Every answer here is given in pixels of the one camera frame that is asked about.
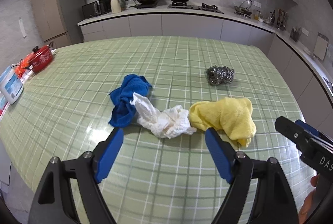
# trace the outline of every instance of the kitchen counter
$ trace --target kitchen counter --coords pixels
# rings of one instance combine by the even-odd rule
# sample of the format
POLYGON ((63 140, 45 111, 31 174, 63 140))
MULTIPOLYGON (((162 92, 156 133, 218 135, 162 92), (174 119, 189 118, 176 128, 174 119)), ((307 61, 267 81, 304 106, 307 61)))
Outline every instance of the kitchen counter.
MULTIPOLYGON (((226 96, 250 99, 257 133, 248 148, 236 149, 251 158, 276 157, 300 208, 314 171, 274 128, 279 116, 303 118, 281 75, 254 46, 187 37, 115 38, 56 50, 54 61, 26 81, 0 121, 3 144, 33 191, 52 156, 77 158, 108 137, 114 107, 108 93, 131 73, 152 84, 148 97, 159 110, 226 96), (214 64, 234 68, 234 82, 210 86, 205 70, 214 64)), ((112 170, 99 185, 117 223, 211 223, 229 185, 219 177, 202 131, 158 139, 132 124, 124 134, 112 170)), ((88 223, 77 184, 72 186, 80 220, 88 223)), ((241 221, 248 219, 253 198, 241 221)))
POLYGON ((92 17, 85 19, 78 23, 79 26, 86 25, 93 22, 102 21, 105 19, 110 18, 117 18, 117 17, 123 17, 123 16, 130 16, 130 15, 138 15, 138 14, 151 14, 151 13, 183 13, 183 14, 194 14, 194 15, 205 15, 205 16, 211 16, 215 18, 223 18, 228 19, 236 22, 241 22, 253 27, 257 27, 266 31, 269 31, 271 33, 276 34, 278 37, 280 37, 284 42, 286 42, 299 56, 305 61, 305 63, 312 69, 314 74, 318 77, 320 83, 323 85, 325 91, 327 92, 328 97, 331 99, 331 103, 333 105, 333 92, 330 90, 329 86, 327 85, 326 81, 323 79, 326 78, 333 82, 333 78, 329 75, 327 70, 324 68, 324 66, 320 63, 319 60, 314 61, 308 54, 306 54, 303 50, 304 45, 301 42, 296 43, 294 40, 292 40, 289 36, 290 33, 287 31, 278 31, 275 27, 272 27, 270 25, 267 25, 265 23, 259 22, 255 19, 249 19, 246 17, 238 16, 234 12, 235 10, 232 8, 226 8, 226 7, 219 7, 219 10, 223 12, 222 13, 215 13, 215 12, 207 12, 207 11, 200 11, 200 10, 192 10, 192 9, 168 9, 167 6, 170 4, 168 0, 160 0, 160 5, 157 5, 155 8, 146 8, 146 9, 136 9, 134 7, 127 8, 126 10, 123 10, 120 13, 113 14, 108 13, 97 17, 92 17))

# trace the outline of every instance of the white countertop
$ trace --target white countertop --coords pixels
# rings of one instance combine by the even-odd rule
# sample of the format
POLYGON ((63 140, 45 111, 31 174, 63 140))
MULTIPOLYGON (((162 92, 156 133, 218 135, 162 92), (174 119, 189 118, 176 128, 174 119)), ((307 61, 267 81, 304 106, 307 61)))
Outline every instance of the white countertop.
MULTIPOLYGON (((272 27, 270 25, 267 25, 265 23, 261 23, 255 19, 249 19, 246 17, 242 17, 239 15, 236 15, 234 12, 235 10, 232 8, 225 8, 225 7, 219 7, 219 10, 223 12, 222 13, 215 13, 215 12, 207 12, 207 11, 200 11, 200 10, 193 10, 193 9, 168 9, 167 6, 169 5, 169 1, 167 0, 159 0, 159 5, 157 5, 154 8, 146 8, 146 9, 136 9, 134 7, 127 8, 126 10, 123 10, 120 13, 113 14, 113 13, 107 13, 100 16, 92 17, 85 19, 78 23, 78 26, 86 25, 89 23, 93 23, 96 21, 102 21, 109 18, 116 18, 116 17, 122 17, 122 16, 129 16, 129 15, 135 15, 135 14, 147 14, 147 13, 188 13, 188 14, 199 14, 199 15, 206 15, 211 17, 219 17, 224 19, 229 19, 237 22, 241 22, 244 24, 248 24, 260 29, 264 29, 266 31, 275 33, 277 36, 279 36, 283 41, 285 41, 287 44, 291 46, 291 48, 299 54, 305 62, 309 65, 309 67, 314 71, 314 73, 319 77, 319 80, 324 85, 324 88, 326 89, 328 95, 331 97, 331 100, 333 102, 333 92, 329 89, 327 83, 323 79, 326 78, 330 81, 333 81, 332 77, 328 74, 327 70, 323 67, 323 65, 320 63, 320 61, 317 59, 314 61, 308 54, 305 53, 303 50, 304 45, 301 42, 295 42, 292 40, 289 36, 290 33, 287 31, 278 31, 275 27, 272 27)), ((193 3, 191 2, 191 5, 201 5, 200 3, 193 3)))

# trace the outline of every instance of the blue towel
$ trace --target blue towel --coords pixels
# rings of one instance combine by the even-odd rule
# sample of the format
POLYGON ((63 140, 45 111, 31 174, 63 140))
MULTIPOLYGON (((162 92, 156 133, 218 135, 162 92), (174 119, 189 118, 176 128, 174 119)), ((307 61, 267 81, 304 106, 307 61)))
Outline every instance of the blue towel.
POLYGON ((144 76, 134 74, 125 76, 121 87, 110 92, 110 97, 115 107, 112 110, 112 117, 109 123, 114 127, 126 127, 132 121, 136 113, 135 106, 129 102, 133 100, 133 93, 147 96, 151 84, 144 76))

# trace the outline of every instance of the stove burner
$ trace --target stove burner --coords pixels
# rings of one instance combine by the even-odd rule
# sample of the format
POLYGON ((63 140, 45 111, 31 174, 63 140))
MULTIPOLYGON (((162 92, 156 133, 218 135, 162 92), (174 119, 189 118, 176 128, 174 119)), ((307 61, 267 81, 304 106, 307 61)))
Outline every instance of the stove burner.
POLYGON ((241 16, 243 16, 243 17, 247 17, 247 18, 250 18, 250 19, 251 19, 251 16, 248 15, 248 14, 244 14, 244 13, 240 13, 240 12, 235 12, 235 14, 237 14, 237 15, 241 15, 241 16))
POLYGON ((180 8, 180 9, 193 9, 193 10, 201 10, 201 11, 208 11, 208 12, 215 12, 215 13, 223 13, 221 12, 217 6, 215 5, 207 5, 203 3, 201 6, 197 5, 187 5, 186 2, 173 2, 168 6, 168 8, 180 8))
POLYGON ((154 8, 157 6, 157 1, 154 4, 137 4, 134 7, 137 9, 144 9, 144 8, 154 8))
POLYGON ((217 12, 219 10, 217 6, 215 6, 215 5, 207 5, 205 3, 203 3, 201 5, 201 8, 204 11, 211 11, 211 12, 217 12))

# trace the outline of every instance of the red pot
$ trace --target red pot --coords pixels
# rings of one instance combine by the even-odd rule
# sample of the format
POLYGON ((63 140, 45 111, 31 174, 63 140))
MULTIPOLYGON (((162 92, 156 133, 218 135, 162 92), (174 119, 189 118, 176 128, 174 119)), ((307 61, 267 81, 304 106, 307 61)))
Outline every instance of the red pot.
POLYGON ((53 42, 51 42, 49 45, 44 45, 41 48, 36 46, 32 49, 34 53, 29 59, 29 64, 32 66, 32 71, 34 73, 38 73, 43 70, 53 60, 53 55, 50 50, 50 47, 52 46, 53 42))

